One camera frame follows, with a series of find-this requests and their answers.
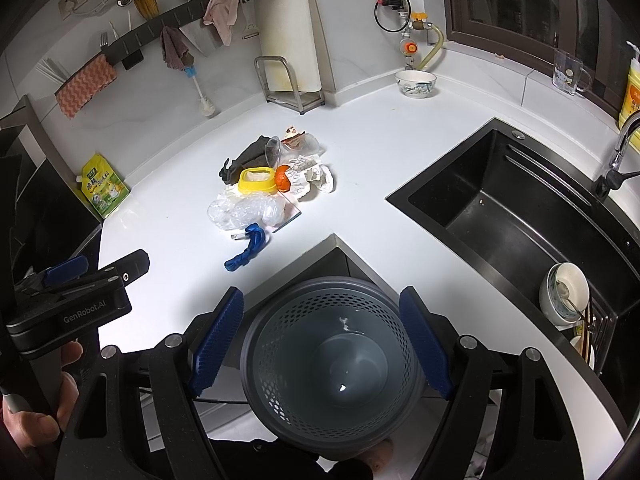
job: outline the white cutting board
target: white cutting board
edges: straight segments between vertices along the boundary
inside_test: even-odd
[[[309,0],[255,0],[254,6],[262,55],[285,58],[301,92],[321,89]],[[269,90],[291,91],[282,63],[266,61],[264,67]]]

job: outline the window frame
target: window frame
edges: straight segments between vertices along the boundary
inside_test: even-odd
[[[449,40],[495,52],[545,75],[553,75],[554,48],[552,46],[495,25],[473,22],[470,19],[469,0],[444,0],[444,4]],[[558,4],[558,48],[574,56],[578,28],[577,0],[558,0]],[[617,119],[623,97],[607,86],[610,63],[608,53],[612,49],[610,44],[612,35],[610,30],[607,31],[607,27],[611,26],[612,12],[614,11],[606,0],[598,0],[600,41],[596,69],[585,67],[592,81],[598,81],[604,86],[604,91],[600,92],[602,97],[594,93],[593,86],[583,95]]]

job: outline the white floral bowl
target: white floral bowl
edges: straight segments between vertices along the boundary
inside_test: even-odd
[[[401,70],[396,72],[398,88],[407,97],[424,99],[436,86],[436,76],[422,70]]]

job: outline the black sink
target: black sink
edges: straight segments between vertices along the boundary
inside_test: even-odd
[[[590,187],[563,158],[494,119],[387,200],[519,307],[626,435],[640,402],[640,232]],[[540,283],[558,262],[578,265],[591,287],[595,374],[538,307]]]

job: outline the human hand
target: human hand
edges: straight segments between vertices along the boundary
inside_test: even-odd
[[[71,341],[62,346],[62,365],[78,361],[82,356],[82,345]],[[62,372],[60,386],[60,405],[56,411],[56,420],[50,415],[33,412],[13,413],[6,401],[2,399],[2,418],[4,425],[15,440],[15,443],[26,452],[31,447],[44,446],[55,442],[62,431],[66,430],[71,412],[78,400],[78,386],[74,378]]]

